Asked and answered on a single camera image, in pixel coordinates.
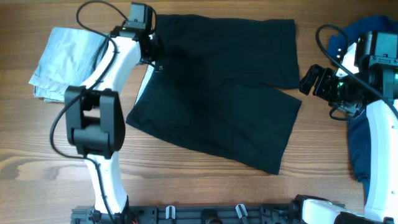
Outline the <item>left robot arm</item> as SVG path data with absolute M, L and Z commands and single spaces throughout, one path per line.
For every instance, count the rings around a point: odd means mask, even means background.
M 132 69 L 152 66 L 156 49 L 156 11 L 143 3 L 132 3 L 130 15 L 116 26 L 106 41 L 108 49 L 82 86 L 65 91 L 68 142 L 76 147 L 77 159 L 88 167 L 95 204 L 86 212 L 72 211 L 72 223 L 136 223 L 121 180 L 119 150 L 126 127 L 119 94 Z

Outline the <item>black shorts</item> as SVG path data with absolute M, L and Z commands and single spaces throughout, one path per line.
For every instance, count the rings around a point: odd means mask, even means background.
M 159 15 L 155 63 L 128 125 L 278 174 L 301 102 L 292 19 Z

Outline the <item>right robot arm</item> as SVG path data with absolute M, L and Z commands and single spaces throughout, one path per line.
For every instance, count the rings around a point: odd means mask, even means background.
M 366 113 L 371 158 L 364 214 L 309 199 L 301 217 L 306 223 L 397 223 L 397 34 L 366 32 L 344 52 L 337 72 L 312 65 L 299 90 L 327 101 L 348 121 Z

